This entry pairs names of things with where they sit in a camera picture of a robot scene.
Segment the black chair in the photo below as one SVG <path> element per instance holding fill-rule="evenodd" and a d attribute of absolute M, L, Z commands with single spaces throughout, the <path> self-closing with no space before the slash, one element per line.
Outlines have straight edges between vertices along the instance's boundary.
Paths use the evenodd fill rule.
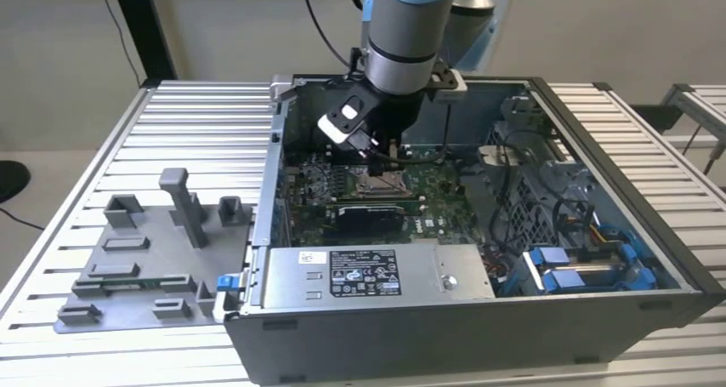
<path fill-rule="evenodd" d="M 0 204 L 11 200 L 26 189 L 31 171 L 23 163 L 0 160 Z"/>

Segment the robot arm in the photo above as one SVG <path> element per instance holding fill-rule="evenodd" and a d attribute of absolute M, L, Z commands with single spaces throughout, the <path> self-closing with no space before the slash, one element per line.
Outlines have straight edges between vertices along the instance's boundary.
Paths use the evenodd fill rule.
<path fill-rule="evenodd" d="M 458 74 L 438 61 L 453 2 L 374 0 L 366 77 L 318 121 L 330 139 L 365 158 L 396 157 L 426 92 L 464 87 Z"/>

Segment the aluminum workbench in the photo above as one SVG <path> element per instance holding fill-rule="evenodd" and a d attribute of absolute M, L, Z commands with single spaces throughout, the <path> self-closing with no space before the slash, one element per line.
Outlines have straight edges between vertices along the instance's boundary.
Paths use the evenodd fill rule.
<path fill-rule="evenodd" d="M 553 84 L 586 130 L 726 284 L 726 197 L 616 93 Z M 186 167 L 201 201 L 256 204 L 273 118 L 266 83 L 165 82 L 141 90 L 109 140 L 0 294 L 0 385 L 74 387 L 250 385 L 222 326 L 55 334 L 53 323 L 102 234 L 103 206 L 133 193 L 142 205 L 171 200 L 157 188 Z M 691 326 L 667 329 L 606 365 L 469 373 L 328 385 L 726 385 L 726 304 Z"/>
<path fill-rule="evenodd" d="M 667 94 L 663 104 L 677 106 L 726 143 L 726 85 L 679 83 Z"/>

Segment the warning label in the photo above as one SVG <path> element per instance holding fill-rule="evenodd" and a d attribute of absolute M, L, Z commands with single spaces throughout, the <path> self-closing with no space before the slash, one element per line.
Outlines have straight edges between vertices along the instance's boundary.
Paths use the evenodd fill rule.
<path fill-rule="evenodd" d="M 401 295 L 397 251 L 333 251 L 330 293 L 337 298 Z"/>

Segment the circuit board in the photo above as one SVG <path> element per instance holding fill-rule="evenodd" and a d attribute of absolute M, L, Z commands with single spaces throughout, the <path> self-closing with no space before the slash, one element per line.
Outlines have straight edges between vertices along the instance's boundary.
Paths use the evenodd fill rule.
<path fill-rule="evenodd" d="M 433 154 L 434 147 L 413 149 L 416 157 Z M 452 160 L 370 176 L 366 166 L 312 155 L 288 175 L 294 247 L 482 242 Z"/>

